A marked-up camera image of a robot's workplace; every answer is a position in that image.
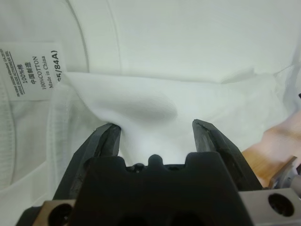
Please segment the white cotton fabric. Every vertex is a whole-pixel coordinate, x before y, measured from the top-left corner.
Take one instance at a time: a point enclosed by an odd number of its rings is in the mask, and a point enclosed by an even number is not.
[[[64,0],[1,0],[0,42],[58,42],[68,71],[87,71],[80,29]],[[22,212],[51,199],[46,131],[49,100],[10,101],[0,74],[0,219],[12,226]]]
[[[1,225],[51,199],[107,122],[122,127],[127,165],[154,153],[183,162],[195,118],[241,150],[259,141],[299,108],[300,10],[298,0],[0,0],[1,42],[58,42],[76,72],[51,102],[12,102],[0,82]]]
[[[280,71],[298,48],[298,0],[70,3],[91,73],[221,82],[250,68]]]

